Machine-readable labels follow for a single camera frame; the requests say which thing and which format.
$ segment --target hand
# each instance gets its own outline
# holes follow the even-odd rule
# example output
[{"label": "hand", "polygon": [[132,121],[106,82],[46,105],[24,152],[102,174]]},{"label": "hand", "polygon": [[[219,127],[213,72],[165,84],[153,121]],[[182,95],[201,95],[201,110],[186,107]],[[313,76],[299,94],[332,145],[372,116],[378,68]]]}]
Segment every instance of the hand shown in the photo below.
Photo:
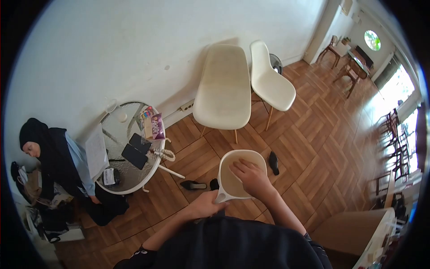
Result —
[{"label": "hand", "polygon": [[230,171],[243,183],[243,189],[258,200],[264,202],[270,199],[277,190],[270,183],[269,178],[258,165],[239,159],[229,166]]},{"label": "hand", "polygon": [[228,202],[214,204],[214,201],[218,195],[218,190],[204,192],[197,197],[191,204],[183,209],[183,214],[186,215],[190,220],[196,220],[212,216],[218,211],[224,209],[229,205]]},{"label": "hand", "polygon": [[89,195],[89,197],[94,204],[101,204],[101,202],[97,199],[95,195]]}]

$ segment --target round glass table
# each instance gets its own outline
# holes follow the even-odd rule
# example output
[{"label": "round glass table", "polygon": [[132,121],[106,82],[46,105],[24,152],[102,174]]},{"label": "round glass table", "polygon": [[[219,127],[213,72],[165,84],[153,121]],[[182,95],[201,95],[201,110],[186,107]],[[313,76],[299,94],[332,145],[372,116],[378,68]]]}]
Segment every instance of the round glass table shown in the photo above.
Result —
[{"label": "round glass table", "polygon": [[[104,142],[109,158],[109,168],[116,168],[119,170],[120,183],[116,186],[106,187],[101,181],[101,176],[96,182],[105,191],[117,195],[132,193],[140,188],[148,192],[144,186],[152,175],[154,175],[158,167],[175,175],[177,175],[177,173],[161,166],[161,158],[158,156],[156,159],[149,158],[142,170],[139,170],[129,161],[124,161],[124,157],[121,153],[134,133],[141,135],[142,126],[140,114],[146,110],[149,105],[142,102],[125,102],[120,106],[122,112],[127,114],[127,120],[125,122],[120,122],[117,117],[111,114],[107,114],[101,120]],[[154,113],[158,114],[158,111],[154,107],[153,110]],[[161,150],[164,149],[166,141],[164,139],[158,139],[151,142],[151,149]]]}]

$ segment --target black slipper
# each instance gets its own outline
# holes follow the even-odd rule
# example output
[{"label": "black slipper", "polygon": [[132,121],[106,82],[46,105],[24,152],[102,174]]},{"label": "black slipper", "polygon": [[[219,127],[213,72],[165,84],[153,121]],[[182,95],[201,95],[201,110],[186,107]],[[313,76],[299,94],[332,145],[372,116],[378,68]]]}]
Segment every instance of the black slipper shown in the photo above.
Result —
[{"label": "black slipper", "polygon": [[218,179],[212,179],[211,182],[209,183],[209,187],[211,187],[211,191],[218,190],[219,189]]},{"label": "black slipper", "polygon": [[196,189],[206,189],[207,185],[205,183],[198,183],[197,181],[185,180],[180,183],[184,189],[192,191]]},{"label": "black slipper", "polygon": [[274,152],[270,153],[269,156],[269,165],[273,170],[273,174],[275,176],[279,175],[279,170],[278,170],[278,157],[276,157],[276,154]]}]

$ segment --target electrical outlet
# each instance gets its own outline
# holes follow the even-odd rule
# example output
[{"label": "electrical outlet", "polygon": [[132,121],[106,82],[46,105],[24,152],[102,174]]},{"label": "electrical outlet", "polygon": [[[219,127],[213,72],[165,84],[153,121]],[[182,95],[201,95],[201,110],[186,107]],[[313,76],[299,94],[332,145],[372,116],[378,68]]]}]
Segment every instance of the electrical outlet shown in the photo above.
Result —
[{"label": "electrical outlet", "polygon": [[189,101],[188,103],[181,105],[181,110],[182,111],[187,111],[188,109],[192,108],[194,105],[194,99]]}]

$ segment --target plastic container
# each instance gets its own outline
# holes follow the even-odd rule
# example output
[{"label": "plastic container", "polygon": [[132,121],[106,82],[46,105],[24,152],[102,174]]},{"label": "plastic container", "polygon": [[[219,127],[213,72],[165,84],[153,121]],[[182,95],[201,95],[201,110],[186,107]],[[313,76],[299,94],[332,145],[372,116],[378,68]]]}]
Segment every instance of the plastic container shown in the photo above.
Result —
[{"label": "plastic container", "polygon": [[[252,198],[245,190],[243,189],[242,181],[235,176],[229,169],[229,165],[234,161],[239,161],[239,158],[250,161],[256,165],[258,165],[266,174],[267,174],[267,166],[266,161],[263,156],[258,152],[248,149],[237,149],[227,152],[221,159],[219,163],[218,170],[218,196],[215,199],[215,203],[219,204],[232,199],[249,199]],[[223,187],[224,186],[230,188],[230,193],[227,193]]]},{"label": "plastic container", "polygon": [[104,109],[106,113],[109,113],[113,115],[119,122],[126,122],[127,121],[127,114],[124,112],[124,110],[121,108],[120,105],[118,105],[118,101],[116,99],[112,99],[109,104]]}]

